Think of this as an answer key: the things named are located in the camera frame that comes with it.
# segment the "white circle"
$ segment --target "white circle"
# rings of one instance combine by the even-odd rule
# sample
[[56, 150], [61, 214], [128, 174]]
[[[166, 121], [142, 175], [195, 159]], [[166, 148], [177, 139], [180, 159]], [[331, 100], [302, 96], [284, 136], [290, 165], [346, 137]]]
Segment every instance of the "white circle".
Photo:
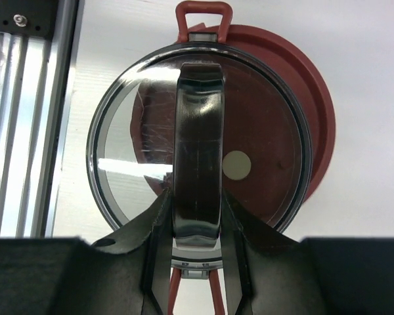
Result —
[[242, 151], [231, 151], [223, 158], [222, 170], [228, 179], [244, 179], [251, 171], [251, 160]]

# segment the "black bracket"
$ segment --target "black bracket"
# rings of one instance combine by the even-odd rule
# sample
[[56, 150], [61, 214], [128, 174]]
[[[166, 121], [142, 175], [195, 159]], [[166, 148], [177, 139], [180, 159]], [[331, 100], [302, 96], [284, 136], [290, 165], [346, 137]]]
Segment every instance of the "black bracket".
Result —
[[58, 0], [0, 0], [0, 31], [52, 39]]

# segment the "bolt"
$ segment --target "bolt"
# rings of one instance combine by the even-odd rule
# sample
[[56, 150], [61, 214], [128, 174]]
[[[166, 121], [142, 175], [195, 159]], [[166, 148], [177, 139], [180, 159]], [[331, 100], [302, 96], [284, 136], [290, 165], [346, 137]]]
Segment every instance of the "bolt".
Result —
[[26, 24], [28, 24], [28, 19], [20, 14], [16, 14], [15, 16], [13, 16], [13, 20], [14, 23], [16, 23], [16, 25], [19, 26], [20, 28], [24, 28]]

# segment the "metal rim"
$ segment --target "metal rim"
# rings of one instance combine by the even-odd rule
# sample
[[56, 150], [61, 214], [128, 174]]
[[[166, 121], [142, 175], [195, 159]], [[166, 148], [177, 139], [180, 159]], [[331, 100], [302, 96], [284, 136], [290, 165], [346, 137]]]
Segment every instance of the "metal rim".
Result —
[[[301, 143], [301, 173], [297, 188], [294, 192], [293, 201], [290, 203], [290, 206], [284, 213], [284, 216], [274, 227], [279, 232], [282, 232], [290, 224], [299, 210], [307, 193], [309, 179], [311, 176], [311, 139], [305, 116], [293, 92], [291, 92], [285, 82], [283, 82], [283, 80], [281, 80], [281, 78], [278, 77], [268, 66], [242, 51], [218, 43], [182, 43], [164, 47], [142, 58], [125, 70], [106, 91], [93, 116], [86, 149], [87, 175], [93, 197], [98, 208], [108, 224], [114, 230], [129, 221], [112, 195], [108, 181], [106, 180], [106, 172], [100, 171], [97, 166], [98, 158], [104, 156], [103, 153], [106, 135], [108, 134], [108, 128], [116, 110], [123, 99], [136, 86], [136, 83], [141, 80], [140, 77], [137, 76], [137, 73], [167, 58], [182, 54], [196, 53], [210, 53], [225, 56], [241, 62], [257, 71], [269, 83], [276, 87], [277, 91], [282, 95], [294, 116]], [[187, 266], [187, 268], [204, 268], [206, 270], [209, 268], [219, 268], [221, 266], [220, 249], [207, 252], [207, 257], [204, 259], [190, 257], [189, 253], [190, 252], [179, 251], [174, 248], [173, 265], [179, 265], [182, 267]]]

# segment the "red pot handle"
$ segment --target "red pot handle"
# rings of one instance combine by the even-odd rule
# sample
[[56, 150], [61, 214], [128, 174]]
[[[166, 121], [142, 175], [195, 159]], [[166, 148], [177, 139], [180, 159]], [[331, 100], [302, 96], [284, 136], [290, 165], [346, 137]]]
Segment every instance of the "red pot handle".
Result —
[[221, 25], [217, 30], [217, 42], [225, 43], [228, 35], [230, 22], [232, 21], [232, 7], [225, 2], [213, 1], [183, 1], [177, 5], [175, 14], [178, 21], [178, 42], [185, 43], [188, 41], [188, 26], [185, 15], [187, 13], [211, 13], [222, 15]]

